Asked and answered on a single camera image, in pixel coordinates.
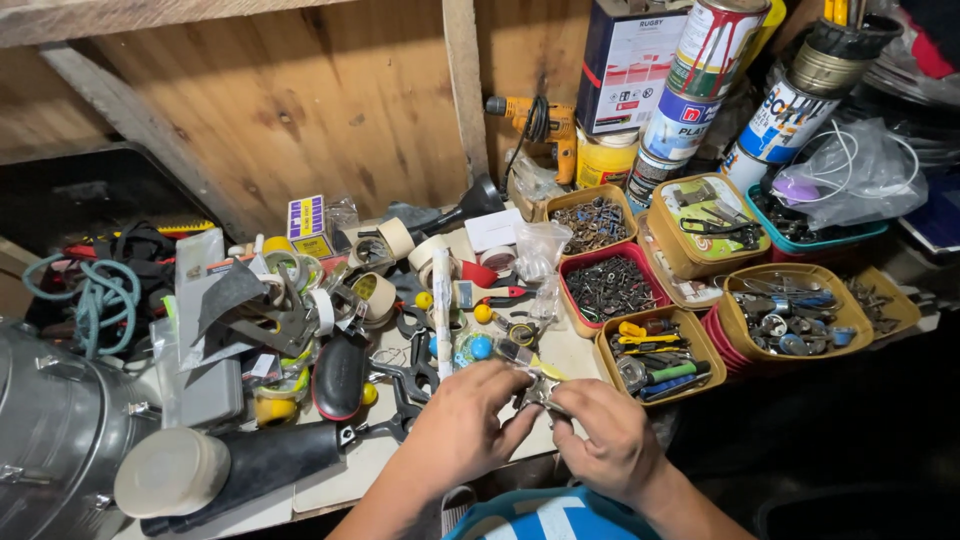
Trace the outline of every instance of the black funnel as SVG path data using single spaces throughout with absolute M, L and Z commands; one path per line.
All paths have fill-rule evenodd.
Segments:
M 472 217 L 480 217 L 489 213 L 499 212 L 507 209 L 500 200 L 500 193 L 493 185 L 490 175 L 484 173 L 473 180 L 473 185 L 460 198 L 460 204 L 444 215 L 411 227 L 410 232 L 421 232 L 431 235 L 441 231 L 444 227 L 459 223 Z
M 192 514 L 140 520 L 144 535 L 182 534 L 210 523 L 241 504 L 342 463 L 345 457 L 334 422 L 253 433 L 235 431 L 217 438 L 230 450 L 230 473 L 220 493 Z

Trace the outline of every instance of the white cable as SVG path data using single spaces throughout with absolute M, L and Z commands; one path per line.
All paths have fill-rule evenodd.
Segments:
M 811 142 L 813 142 L 813 140 L 814 140 L 815 138 L 820 137 L 820 136 L 824 136 L 824 135 L 836 134 L 836 135 L 837 135 L 837 140 L 840 141 L 840 146 L 843 147 L 843 151 L 844 151 L 844 153 L 847 155 L 847 162 L 846 162 L 846 163 L 843 163 L 843 164 L 840 165 L 839 167 L 836 167 L 836 168 L 834 168 L 834 169 L 832 169 L 832 170 L 825 171 L 825 172 L 820 172 L 820 173 L 816 173 L 816 174 L 817 174 L 817 175 L 831 174 L 831 173 L 835 173 L 835 172 L 843 169 L 844 167 L 848 167 L 849 170 L 847 171 L 847 179 L 843 182 L 843 184 L 838 185 L 837 183 L 831 182 L 831 181 L 829 181 L 829 180 L 824 180 L 823 178 L 820 178 L 820 177 L 818 177 L 818 176 L 816 176 L 816 175 L 812 176 L 811 178 L 812 178 L 813 180 L 815 180 L 815 181 L 817 181 L 817 182 L 819 182 L 819 183 L 822 183 L 822 184 L 829 185 L 830 187 L 833 187 L 833 188 L 835 189 L 832 193 L 830 193 L 830 194 L 828 194 L 828 195 L 825 195 L 825 196 L 823 196 L 823 197 L 817 198 L 817 199 L 801 200 L 801 199 L 796 199 L 796 198 L 793 198 L 793 197 L 787 197 L 787 196 L 784 195 L 783 193 L 777 191 L 775 188 L 771 190 L 771 193 L 772 193 L 774 196 L 776 196 L 776 197 L 778 197 L 778 198 L 780 198 L 780 199 L 782 199 L 782 200 L 784 200 L 784 201 L 790 201 L 790 202 L 792 202 L 792 203 L 818 203 L 818 202 L 820 202 L 820 201 L 825 201 L 826 199 L 829 199 L 830 197 L 832 197 L 832 196 L 836 195 L 837 193 L 843 191 L 843 190 L 847 187 L 847 185 L 850 183 L 850 180 L 851 180 L 851 178 L 852 178 L 852 176 L 853 176 L 853 159 L 857 156 L 857 154 L 859 154 L 859 152 L 860 152 L 860 145 L 857 143 L 856 137 L 854 137 L 853 135 L 851 135 L 851 134 L 849 134 L 849 133 L 847 133 L 847 132 L 841 132 L 841 131 L 840 131 L 840 127 L 837 126 L 837 123 L 836 123 L 835 120 L 832 120 L 832 119 L 831 119 L 830 122 L 833 124 L 833 131 L 831 131 L 831 132 L 824 132 L 824 133 L 821 133 L 821 134 L 819 134 L 819 135 L 816 135 L 816 136 L 812 137 L 809 141 L 806 142 L 806 144 L 804 144 L 804 146 L 801 147 L 800 151 L 797 153 L 797 156 L 795 156 L 795 157 L 793 158 L 793 161 L 791 161 L 790 164 L 792 165 L 792 164 L 797 160 L 797 157 L 803 152 L 804 148 L 806 148 L 807 145 L 809 145 Z M 848 137 L 853 141 L 853 154 L 852 154 L 852 155 L 851 155 L 851 153 L 850 153 L 850 149 L 847 147 L 847 143 L 844 142 L 844 137 L 843 137 L 843 135 L 848 136 Z M 860 195 L 860 194 L 858 194 L 858 193 L 854 193 L 854 192 L 852 192 L 852 191 L 848 191 L 848 192 L 847 192 L 848 194 L 850 194 L 850 195 L 852 195 L 852 196 L 854 196 L 854 197 L 858 197 L 858 198 L 860 198 L 860 199 L 883 199 L 883 198 L 890 197 L 890 196 L 892 196 L 892 195 L 897 195 L 898 193 L 901 193 L 901 192 L 904 191 L 907 187 L 909 187 L 909 186 L 913 183 L 913 181 L 917 178 L 917 175 L 920 173 L 920 159 L 917 157 L 917 152 L 913 149 L 912 146 L 910 146 L 910 145 L 909 145 L 905 140 L 903 140 L 901 137 L 896 136 L 896 135 L 893 135 L 893 134 L 890 134 L 890 133 L 887 133 L 886 136 L 892 138 L 895 142 L 897 142 L 897 144 L 899 144 L 900 146 L 902 146 L 903 148 L 905 148 L 905 149 L 907 150 L 907 152 L 909 152 L 910 156 L 913 158 L 914 167 L 913 167 L 913 174 L 910 176 L 910 180 L 906 181 L 903 185 L 901 185 L 901 186 L 900 186 L 900 189 L 898 189 L 898 190 L 895 191 L 894 193 L 886 193 L 886 194 L 879 195 L 879 196 L 871 196 L 871 195 Z

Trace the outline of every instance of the yellow ball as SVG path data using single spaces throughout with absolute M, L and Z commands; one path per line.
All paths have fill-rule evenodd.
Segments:
M 428 292 L 421 292 L 417 295 L 417 298 L 414 299 L 414 304 L 420 309 L 427 309 L 433 306 L 433 295 Z
M 490 310 L 490 306 L 481 304 L 473 309 L 473 318 L 481 325 L 485 325 L 493 319 L 493 312 Z
M 360 403 L 363 405 L 370 405 L 376 401 L 377 396 L 376 386 L 373 386 L 369 382 L 363 383 L 363 399 L 360 400 Z

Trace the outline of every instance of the white plastic lid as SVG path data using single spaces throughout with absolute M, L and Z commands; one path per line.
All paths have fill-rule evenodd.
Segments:
M 633 131 L 618 135 L 602 135 L 596 137 L 597 142 L 610 148 L 626 148 L 636 142 L 640 133 Z
M 223 441 L 189 428 L 160 430 L 124 458 L 113 497 L 132 518 L 183 516 L 208 505 L 224 487 L 229 470 Z

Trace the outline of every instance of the purple object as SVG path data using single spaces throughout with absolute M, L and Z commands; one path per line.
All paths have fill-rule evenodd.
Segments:
M 786 197 L 786 204 L 789 207 L 798 205 L 804 201 L 812 201 L 820 198 L 820 191 L 816 185 L 801 184 L 795 178 L 782 178 L 774 180 L 774 189 Z

